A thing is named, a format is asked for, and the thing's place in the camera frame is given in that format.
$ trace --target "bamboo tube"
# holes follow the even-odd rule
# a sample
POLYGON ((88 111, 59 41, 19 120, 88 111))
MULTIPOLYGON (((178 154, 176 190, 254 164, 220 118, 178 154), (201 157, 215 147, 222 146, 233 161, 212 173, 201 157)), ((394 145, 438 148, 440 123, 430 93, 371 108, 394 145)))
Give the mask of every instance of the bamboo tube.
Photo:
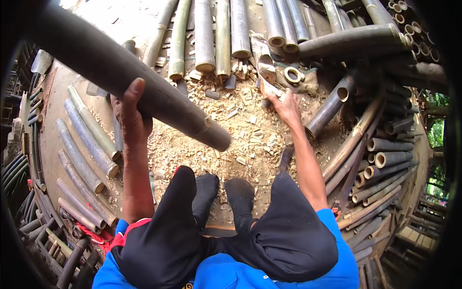
POLYGON ((355 234, 353 237, 347 240, 347 244, 350 248, 354 248, 357 244, 361 243, 362 240, 366 239, 367 236, 377 230, 382 221, 381 217, 374 218, 369 224, 367 224, 360 232, 355 234))
POLYGON ((345 31, 327 34, 316 39, 300 43, 301 58, 325 57, 333 54, 344 54, 357 49, 366 49, 380 43, 380 46, 407 47, 408 40, 401 37, 393 24, 367 25, 345 31))
POLYGON ((333 176, 333 174, 339 169, 340 165, 345 161, 347 156, 354 149, 358 141, 363 136, 364 131, 367 129, 369 124, 372 122, 373 118, 375 117, 375 114, 381 107, 382 103, 383 103, 383 97, 379 95, 366 108, 366 110, 363 113, 363 116, 353 128, 353 131, 345 139, 345 141, 340 146, 340 148, 337 150, 333 158, 331 158, 330 162, 324 168, 322 172, 322 176, 324 177, 324 182, 327 182, 333 176))
POLYGON ((216 29, 216 75, 225 79, 231 75, 231 46, 230 46, 230 2, 218 0, 216 29))
POLYGON ((305 22, 303 20, 302 13, 298 7, 296 0, 287 0, 287 6, 290 11, 293 26, 295 28, 295 34, 297 35, 297 43, 307 41, 310 39, 308 30, 306 29, 305 22))
POLYGON ((87 107, 83 103, 79 94, 75 90, 75 87, 71 84, 67 87, 67 92, 71 97, 75 108, 79 112, 86 126, 90 129, 96 141, 99 143, 101 148, 106 152, 106 154, 112 159, 116 160, 120 157, 120 152, 116 151, 114 142, 108 137, 105 131, 101 128, 99 123, 93 118, 93 115, 88 111, 87 107))
POLYGON ((113 178, 119 171, 119 165, 113 162, 105 153, 104 149, 98 144, 97 140, 93 134, 91 134, 91 131, 88 129, 84 120, 77 111, 77 108, 69 98, 64 101, 64 107, 66 108, 67 114, 69 115, 77 134, 82 139, 82 142, 85 144, 96 163, 98 163, 98 166, 103 170, 108 178, 113 178))
POLYGON ((171 15, 177 2, 178 0, 167 0, 164 9, 158 14, 159 22, 154 26, 153 35, 149 39, 143 56, 143 63, 148 67, 156 66, 156 60, 164 40, 164 34, 167 30, 167 25, 170 23, 171 15))
POLYGON ((308 25, 308 31, 310 32, 310 39, 315 39, 318 37, 315 22, 313 20, 313 15, 311 14, 311 8, 303 4, 303 11, 305 13, 306 23, 308 25))
POLYGON ((382 199, 380 199, 379 201, 373 203, 372 205, 365 208, 364 210, 361 210, 360 212, 354 214, 353 216, 351 216, 349 218, 346 218, 346 219, 343 219, 342 221, 338 222, 337 224, 339 225, 339 229, 342 230, 346 226, 352 225, 352 224, 356 223, 357 221, 362 221, 365 217, 367 217, 368 214, 373 213, 374 210, 381 209, 381 205, 388 204, 388 201, 390 201, 389 204, 387 205, 387 206, 389 206, 392 203, 392 201, 394 201, 393 197, 396 195, 396 193, 397 192, 391 191, 390 193, 386 194, 382 199))
MULTIPOLYGON (((66 197, 68 202, 71 203, 72 207, 78 210, 79 214, 82 215, 83 218, 87 219, 88 221, 90 221, 92 224, 96 225, 100 229, 104 229, 106 227, 106 223, 104 222, 103 217, 100 216, 97 212, 95 212, 92 208, 88 207, 85 204, 85 202, 69 188, 69 186, 64 182, 62 178, 58 178, 56 180, 56 184, 61 189, 61 191, 64 193, 64 196, 66 197)), ((77 218, 73 215, 72 212, 68 210, 66 211, 69 212, 74 218, 77 218)))
POLYGON ((266 0, 263 5, 267 27, 268 44, 273 47, 282 47, 286 43, 281 18, 275 0, 266 0))
POLYGON ((329 19, 330 29, 332 30, 332 33, 340 32, 346 29, 346 27, 343 27, 342 25, 339 11, 335 2, 332 0, 322 0, 322 4, 326 9, 327 18, 329 19))
POLYGON ((215 70, 215 52, 213 51, 212 15, 210 0, 195 0, 195 67, 203 73, 215 70))
MULTIPOLYGON (((170 61, 169 61, 169 78, 171 80, 178 80, 183 78, 184 75, 184 41, 186 35, 186 25, 189 15, 189 7, 191 5, 191 0, 180 0, 178 2, 178 8, 176 9, 175 22, 173 23, 172 37, 171 37, 171 49, 170 49, 170 61)), ((197 34, 196 30, 196 39, 203 37, 201 34, 197 34)))
POLYGON ((394 164, 402 163, 407 160, 412 160, 414 158, 414 154, 411 152, 385 152, 385 153, 377 153, 375 159, 375 165, 379 169, 391 166, 394 164))
POLYGON ((395 182, 396 180, 398 180, 399 178, 404 176, 406 173, 407 173, 406 170, 402 170, 401 172, 391 176, 390 178, 386 179, 385 181, 383 181, 383 182, 381 182, 381 183, 379 183, 379 184, 377 184, 377 185, 375 185, 373 187, 370 187, 369 189, 366 189, 366 190, 363 190, 363 191, 360 191, 360 192, 357 192, 357 193, 353 194, 353 197, 352 197, 353 203, 358 203, 359 201, 362 201, 362 200, 366 199, 367 197, 372 196, 373 194, 385 189, 387 186, 389 186, 390 184, 392 184, 393 182, 395 182))
POLYGON ((357 253, 359 251, 362 251, 367 247, 374 246, 375 244, 377 244, 378 242, 380 242, 383 239, 387 238, 388 236, 390 236, 389 231, 386 232, 385 234, 382 234, 382 235, 378 236, 378 237, 374 237, 372 239, 365 239, 361 243, 357 244, 354 248, 352 248, 351 251, 353 252, 353 254, 357 253))
POLYGON ((58 118, 56 120, 56 127, 60 133, 67 155, 71 158, 71 161, 79 172, 79 175, 85 180, 85 183, 92 192, 99 194, 104 189, 104 184, 79 151, 79 148, 75 144, 74 139, 72 139, 72 136, 62 118, 58 118))
POLYGON ((43 114, 39 114, 38 116, 30 119, 27 124, 29 126, 33 125, 34 123, 41 123, 43 121, 43 114))
POLYGON ((288 53, 296 53, 298 51, 297 35, 295 33, 295 28, 293 27, 289 8, 287 7, 287 2, 286 0, 275 1, 279 11, 279 17, 281 19, 284 39, 286 40, 286 43, 282 46, 282 49, 288 53))
POLYGON ((316 138, 348 100, 350 93, 354 91, 356 74, 356 70, 349 71, 334 87, 315 116, 310 120, 306 129, 311 136, 316 138))
POLYGON ((251 56, 246 11, 244 0, 231 0, 231 51, 234 58, 251 56))
POLYGON ((367 150, 370 152, 401 152, 413 149, 414 145, 408 142, 393 142, 375 137, 367 142, 367 150))
POLYGON ((62 149, 59 150, 58 156, 67 174, 71 178, 76 188, 85 198, 85 200, 104 219, 104 221, 109 225, 109 227, 112 227, 117 221, 117 217, 114 215, 114 213, 112 213, 112 211, 108 207, 106 207, 106 205, 104 205, 103 202, 95 196, 95 194, 93 194, 90 191, 88 186, 84 183, 82 177, 75 169, 71 160, 62 149))
POLYGON ((58 204, 66 210, 74 219, 78 220, 82 225, 87 227, 89 230, 91 230, 93 233, 99 235, 101 234, 101 229, 98 228, 97 225, 95 225, 92 221, 87 219, 84 214, 82 214, 81 211, 79 211, 76 207, 74 207, 71 203, 66 201, 63 198, 58 199, 58 204))

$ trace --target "black pants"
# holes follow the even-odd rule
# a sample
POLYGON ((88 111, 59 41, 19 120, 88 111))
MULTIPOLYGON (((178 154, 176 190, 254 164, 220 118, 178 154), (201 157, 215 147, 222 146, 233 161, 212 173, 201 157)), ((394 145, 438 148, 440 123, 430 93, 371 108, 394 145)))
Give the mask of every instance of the black pants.
POLYGON ((195 194, 194 173, 181 166, 151 221, 129 231, 125 246, 112 251, 133 286, 181 288, 202 260, 217 253, 283 282, 316 279, 337 263, 335 237, 286 172, 273 182, 266 213, 249 232, 233 237, 199 235, 191 209, 195 194))

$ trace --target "green bamboo tube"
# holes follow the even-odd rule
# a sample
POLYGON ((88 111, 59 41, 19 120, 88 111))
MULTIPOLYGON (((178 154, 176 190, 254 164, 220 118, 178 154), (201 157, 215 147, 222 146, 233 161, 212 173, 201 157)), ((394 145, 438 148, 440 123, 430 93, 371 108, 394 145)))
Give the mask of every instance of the green bamboo tube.
POLYGON ((91 207, 104 219, 104 221, 112 227, 117 222, 117 217, 115 214, 106 207, 103 202, 96 197, 96 195, 90 191, 88 186, 85 184, 82 177, 79 175, 74 165, 72 164, 69 156, 61 149, 58 152, 58 157, 61 161, 61 164, 64 167, 64 170, 67 172, 68 176, 71 178, 77 190, 82 194, 84 199, 91 205, 91 207))
POLYGON ((231 75, 231 45, 230 45, 230 2, 229 0, 218 0, 217 4, 217 38, 216 54, 218 77, 222 79, 231 75))
POLYGON ((99 145, 112 160, 118 159, 121 156, 121 153, 116 151, 114 142, 108 137, 99 123, 87 109, 72 84, 67 87, 67 92, 69 93, 69 96, 71 97, 71 100, 77 108, 80 116, 82 116, 82 119, 90 129, 95 139, 98 141, 99 145))
POLYGON ((171 80, 181 79, 184 75, 184 40, 190 5, 191 0, 180 0, 176 9, 170 42, 169 78, 171 80))

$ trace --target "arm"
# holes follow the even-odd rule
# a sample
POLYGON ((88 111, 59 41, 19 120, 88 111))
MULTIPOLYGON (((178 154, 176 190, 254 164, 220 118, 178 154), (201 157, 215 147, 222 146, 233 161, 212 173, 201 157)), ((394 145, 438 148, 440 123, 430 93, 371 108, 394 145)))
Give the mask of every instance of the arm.
POLYGON ((136 108, 145 87, 144 79, 135 79, 119 100, 111 95, 115 116, 123 134, 123 219, 129 224, 154 214, 147 162, 147 138, 152 118, 143 119, 136 108))
POLYGON ((326 185, 322 178, 321 169, 300 121, 298 108, 300 100, 290 89, 287 89, 286 94, 281 97, 281 101, 274 94, 267 95, 267 98, 273 103, 279 117, 287 124, 292 133, 300 190, 316 212, 328 208, 326 185))

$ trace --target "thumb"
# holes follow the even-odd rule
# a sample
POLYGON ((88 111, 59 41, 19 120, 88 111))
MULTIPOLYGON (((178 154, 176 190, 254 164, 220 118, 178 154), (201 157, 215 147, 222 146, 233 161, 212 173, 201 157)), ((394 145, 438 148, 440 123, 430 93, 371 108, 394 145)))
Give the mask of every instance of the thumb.
POLYGON ((145 88, 145 80, 138 77, 130 84, 123 95, 123 108, 124 110, 135 110, 138 101, 143 95, 145 88))

